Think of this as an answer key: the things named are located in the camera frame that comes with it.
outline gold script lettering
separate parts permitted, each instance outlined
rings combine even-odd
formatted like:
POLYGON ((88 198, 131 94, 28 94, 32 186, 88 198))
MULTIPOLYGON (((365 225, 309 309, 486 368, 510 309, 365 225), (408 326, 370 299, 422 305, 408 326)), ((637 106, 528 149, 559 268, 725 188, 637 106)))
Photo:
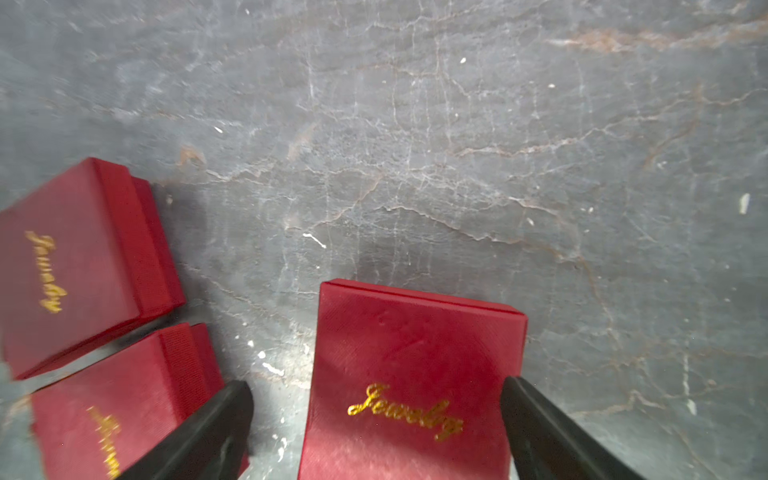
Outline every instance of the gold script lettering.
POLYGON ((432 429, 437 425, 442 426, 442 430, 435 435, 437 442, 442 442, 451 435, 458 435, 464 429, 464 420, 443 415, 448 409, 450 402, 442 400, 433 406, 427 413, 422 409, 412 409, 402 404, 390 402, 382 398, 382 392, 389 388, 389 385, 382 383, 372 383, 366 389, 368 398, 365 402, 358 405, 351 405, 346 410, 348 415, 359 415, 365 409, 370 408, 373 415, 384 415, 389 419, 405 420, 407 423, 418 423, 426 429, 432 429))
POLYGON ((114 480, 120 476, 120 462, 118 462, 118 453, 114 448, 114 442, 112 442, 112 435, 120 432, 120 424, 112 415, 102 416, 96 407, 89 408, 88 413, 96 422, 96 432, 101 437, 99 440, 101 451, 107 455, 104 463, 107 464, 109 479, 114 480))
POLYGON ((56 242, 49 235, 38 237, 35 232, 31 231, 27 231, 25 234, 34 245, 35 263, 40 271, 40 281, 43 284, 43 293, 46 297, 40 300, 40 305, 51 313, 59 313, 61 312, 61 298, 67 294, 67 290, 54 285, 56 279, 51 273, 51 259, 48 254, 56 250, 56 242))

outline marble surface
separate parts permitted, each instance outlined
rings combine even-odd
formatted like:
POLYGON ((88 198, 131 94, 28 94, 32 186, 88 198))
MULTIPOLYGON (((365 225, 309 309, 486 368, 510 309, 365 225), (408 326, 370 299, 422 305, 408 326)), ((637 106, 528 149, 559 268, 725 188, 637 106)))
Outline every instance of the marble surface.
MULTIPOLYGON (((251 479, 296 477, 335 277, 525 311, 525 377, 648 478, 766 478, 767 111, 761 0, 0 4, 0 207, 153 183, 251 479)), ((0 384, 3 480, 45 381, 0 384)))

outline red jewelry box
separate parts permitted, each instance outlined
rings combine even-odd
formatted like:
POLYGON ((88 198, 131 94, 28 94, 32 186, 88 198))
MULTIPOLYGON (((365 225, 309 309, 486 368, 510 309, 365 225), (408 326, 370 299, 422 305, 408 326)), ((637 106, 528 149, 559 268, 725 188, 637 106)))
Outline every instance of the red jewelry box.
POLYGON ((149 183, 88 158, 0 212, 0 328, 16 379, 184 304, 149 183))
POLYGON ((497 303, 323 283, 299 479, 507 480, 498 401, 527 325, 497 303))
POLYGON ((48 480, 116 478, 221 386, 206 326, 183 323, 38 390, 33 429, 48 480))

